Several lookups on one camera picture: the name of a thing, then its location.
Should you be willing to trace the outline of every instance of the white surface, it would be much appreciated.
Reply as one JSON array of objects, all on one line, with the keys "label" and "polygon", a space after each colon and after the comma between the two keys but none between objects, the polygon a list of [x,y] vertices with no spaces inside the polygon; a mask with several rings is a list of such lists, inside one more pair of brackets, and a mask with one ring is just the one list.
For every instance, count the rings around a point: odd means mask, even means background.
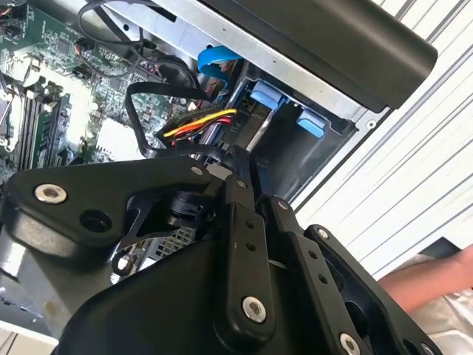
[{"label": "white surface", "polygon": [[473,1],[377,2],[428,39],[438,62],[298,219],[326,226],[381,278],[439,237],[473,243]]}]

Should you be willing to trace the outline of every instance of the electronic component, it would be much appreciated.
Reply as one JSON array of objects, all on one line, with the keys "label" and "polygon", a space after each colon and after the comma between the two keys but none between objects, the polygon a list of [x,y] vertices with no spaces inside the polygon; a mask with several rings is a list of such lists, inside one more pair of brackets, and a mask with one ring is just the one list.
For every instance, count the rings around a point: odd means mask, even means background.
[{"label": "electronic component", "polygon": [[70,50],[70,45],[68,42],[66,41],[63,41],[62,39],[60,39],[58,41],[58,50],[59,52],[62,52],[64,54],[68,54],[69,53],[69,50]]},{"label": "electronic component", "polygon": [[95,49],[95,42],[89,40],[88,38],[81,37],[75,42],[75,46],[81,52],[87,52],[89,50],[94,50]]},{"label": "electronic component", "polygon": [[123,82],[119,78],[111,78],[110,79],[110,87],[113,90],[120,91],[122,83]]},{"label": "electronic component", "polygon": [[72,74],[80,80],[89,80],[92,77],[92,72],[85,65],[78,65],[72,69]]},{"label": "electronic component", "polygon": [[11,38],[19,37],[21,35],[21,28],[13,25],[6,26],[5,35]]}]

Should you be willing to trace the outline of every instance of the red wire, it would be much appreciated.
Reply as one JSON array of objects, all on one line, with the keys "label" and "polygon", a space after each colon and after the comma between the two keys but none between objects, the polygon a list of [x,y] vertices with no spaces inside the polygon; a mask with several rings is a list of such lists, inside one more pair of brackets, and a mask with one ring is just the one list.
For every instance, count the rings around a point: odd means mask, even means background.
[{"label": "red wire", "polygon": [[[231,123],[231,118],[229,117],[222,117],[222,118],[219,118],[218,120],[215,120],[214,122],[212,122],[212,124],[216,124],[216,123],[219,123],[219,124],[230,124]],[[184,134],[184,133],[187,133],[187,132],[193,132],[193,131],[198,131],[199,129],[201,129],[203,126],[205,126],[206,124],[200,124],[199,126],[192,126],[192,127],[188,127],[188,128],[184,128],[184,129],[181,129],[179,132],[177,132],[175,135],[174,135],[174,138],[177,138],[178,136]]]}]

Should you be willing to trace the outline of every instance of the black plastic bracket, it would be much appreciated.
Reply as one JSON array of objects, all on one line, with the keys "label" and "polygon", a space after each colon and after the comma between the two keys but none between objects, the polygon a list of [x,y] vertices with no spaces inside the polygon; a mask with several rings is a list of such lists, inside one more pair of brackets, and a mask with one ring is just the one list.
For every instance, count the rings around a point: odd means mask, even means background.
[{"label": "black plastic bracket", "polygon": [[224,209],[215,328],[226,347],[255,351],[271,339],[276,320],[265,224],[254,211],[249,180],[227,177]]},{"label": "black plastic bracket", "polygon": [[[107,262],[123,237],[129,199],[140,193],[201,192],[205,167],[190,158],[136,160],[19,172],[8,180],[3,228],[18,243],[77,267]],[[64,202],[41,202],[42,184],[60,186]]]},{"label": "black plastic bracket", "polygon": [[272,249],[274,256],[293,274],[290,279],[299,296],[296,308],[304,323],[320,336],[317,351],[345,354],[340,336],[348,334],[358,344],[361,354],[372,354],[350,319],[319,246],[302,235],[292,208],[276,197],[265,200],[264,204],[269,214],[267,223],[273,226],[269,232],[271,242],[279,245],[278,249]]},{"label": "black plastic bracket", "polygon": [[320,225],[309,227],[305,237],[315,241],[338,279],[338,292],[355,320],[358,333],[375,354],[424,354],[427,345],[441,354],[434,342],[380,287],[330,231]]}]

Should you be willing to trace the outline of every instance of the black cover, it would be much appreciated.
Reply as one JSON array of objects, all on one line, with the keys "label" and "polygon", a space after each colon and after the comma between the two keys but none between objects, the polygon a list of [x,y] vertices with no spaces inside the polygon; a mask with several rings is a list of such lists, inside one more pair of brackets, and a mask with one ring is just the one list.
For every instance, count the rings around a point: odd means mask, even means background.
[{"label": "black cover", "polygon": [[437,50],[370,0],[201,0],[374,112],[399,108]]}]

